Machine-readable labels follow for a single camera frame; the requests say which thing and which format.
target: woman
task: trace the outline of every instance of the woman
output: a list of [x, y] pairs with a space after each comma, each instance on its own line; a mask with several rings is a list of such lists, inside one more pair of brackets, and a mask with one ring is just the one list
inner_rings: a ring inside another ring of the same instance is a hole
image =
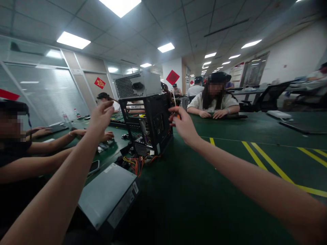
[[102, 92], [102, 93], [98, 94], [97, 99], [101, 100], [102, 102], [113, 101], [114, 113], [122, 112], [118, 101], [111, 98], [107, 93]]
[[199, 93], [187, 107], [187, 112], [200, 115], [202, 118], [211, 117], [219, 119], [227, 114], [239, 112], [237, 99], [226, 91], [227, 74], [215, 72], [204, 86], [202, 93]]

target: white device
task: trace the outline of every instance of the white device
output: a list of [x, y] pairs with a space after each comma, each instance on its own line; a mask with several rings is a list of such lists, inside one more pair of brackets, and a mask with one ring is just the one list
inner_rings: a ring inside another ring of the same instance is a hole
[[118, 99], [136, 99], [161, 94], [160, 75], [139, 71], [114, 79]]
[[277, 118], [290, 119], [292, 116], [281, 111], [267, 111], [267, 114], [272, 115]]

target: yellow line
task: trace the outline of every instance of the yellow line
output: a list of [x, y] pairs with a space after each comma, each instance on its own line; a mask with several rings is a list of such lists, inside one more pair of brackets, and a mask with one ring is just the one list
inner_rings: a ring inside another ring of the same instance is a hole
[[215, 146], [215, 142], [213, 138], [210, 138], [210, 143]]
[[277, 164], [275, 164], [274, 161], [271, 160], [271, 158], [268, 157], [268, 155], [256, 143], [251, 142], [251, 144], [261, 154], [261, 156], [263, 156], [263, 158], [266, 159], [266, 161], [274, 168], [274, 170], [280, 175], [280, 177], [282, 177], [284, 180], [294, 184], [294, 182], [283, 172], [283, 170], [281, 170], [277, 166]]
[[245, 142], [245, 141], [242, 141], [242, 143], [243, 143], [243, 145], [245, 146], [245, 148], [248, 150], [248, 152], [250, 153], [250, 155], [253, 157], [253, 159], [254, 159], [254, 161], [256, 162], [256, 164], [257, 164], [260, 168], [262, 168], [262, 169], [268, 171], [268, 169], [265, 167], [265, 165], [263, 165], [262, 161], [258, 158], [258, 156], [257, 156], [257, 155], [254, 153], [254, 151], [251, 149], [251, 147], [249, 146], [249, 144], [248, 144], [247, 142]]
[[325, 191], [320, 191], [320, 190], [312, 189], [312, 188], [301, 186], [301, 185], [297, 185], [297, 187], [299, 187], [300, 189], [302, 189], [308, 193], [315, 194], [315, 195], [322, 196], [322, 197], [327, 197], [327, 192], [325, 192]]
[[322, 165], [324, 165], [325, 167], [327, 167], [327, 162], [325, 162], [324, 160], [322, 160], [321, 158], [317, 157], [316, 155], [312, 154], [311, 152], [307, 151], [304, 148], [298, 147], [298, 149], [302, 152], [304, 152], [305, 154], [307, 154], [309, 157], [312, 157], [314, 160], [316, 160], [317, 162], [321, 163]]
[[313, 149], [313, 150], [314, 150], [315, 152], [317, 152], [317, 153], [323, 155], [324, 157], [327, 157], [327, 153], [325, 153], [325, 152], [323, 152], [323, 151], [321, 151], [321, 150], [317, 150], [317, 149]]

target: black cap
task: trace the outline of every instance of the black cap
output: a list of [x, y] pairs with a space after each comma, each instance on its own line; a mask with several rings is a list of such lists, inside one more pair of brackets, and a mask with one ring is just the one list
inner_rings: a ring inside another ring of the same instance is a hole
[[109, 98], [109, 95], [105, 92], [98, 94], [98, 97], [97, 97], [97, 99], [108, 99], [108, 98]]

